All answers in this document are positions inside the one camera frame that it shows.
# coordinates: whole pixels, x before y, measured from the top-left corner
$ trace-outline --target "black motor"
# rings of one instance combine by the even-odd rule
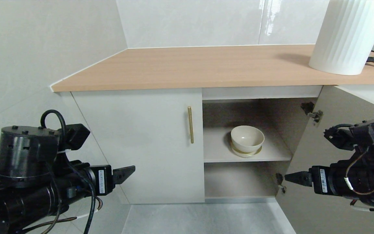
[[[333,126],[325,130],[324,137],[335,147],[355,153],[329,167],[313,166],[308,172],[285,175],[285,180],[314,187],[317,194],[352,199],[352,206],[357,200],[374,206],[374,120]]]
[[[55,113],[61,129],[45,126],[48,114]],[[112,170],[110,165],[90,166],[79,160],[69,161],[67,150],[82,147],[90,131],[82,124],[66,125],[55,110],[43,113],[41,126],[8,126],[0,136],[0,234],[25,234],[39,225],[25,228],[46,216],[55,216],[44,233],[59,220],[69,206],[92,197],[85,233],[95,211],[95,199],[112,192],[134,171],[135,166]]]

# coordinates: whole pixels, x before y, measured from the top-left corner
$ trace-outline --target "plate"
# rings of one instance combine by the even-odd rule
[[[251,157],[257,155],[262,150],[262,146],[261,146],[261,148],[259,148],[256,152],[245,153],[245,152],[242,152],[242,151],[236,149],[236,147],[233,145],[232,141],[230,141],[230,147],[232,148],[234,154],[236,154],[237,156],[242,157],[242,158],[251,158]]]

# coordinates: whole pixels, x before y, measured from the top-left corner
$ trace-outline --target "floor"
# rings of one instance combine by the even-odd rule
[[[132,205],[122,234],[295,234],[278,203]]]

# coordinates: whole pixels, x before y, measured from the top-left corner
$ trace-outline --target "white bowl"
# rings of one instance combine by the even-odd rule
[[[252,126],[237,126],[230,132],[232,143],[244,153],[255,152],[261,148],[265,136],[263,132]]]

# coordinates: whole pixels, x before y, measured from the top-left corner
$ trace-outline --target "ribbed vase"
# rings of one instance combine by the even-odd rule
[[[310,67],[334,74],[360,74],[373,44],[374,0],[330,0]]]

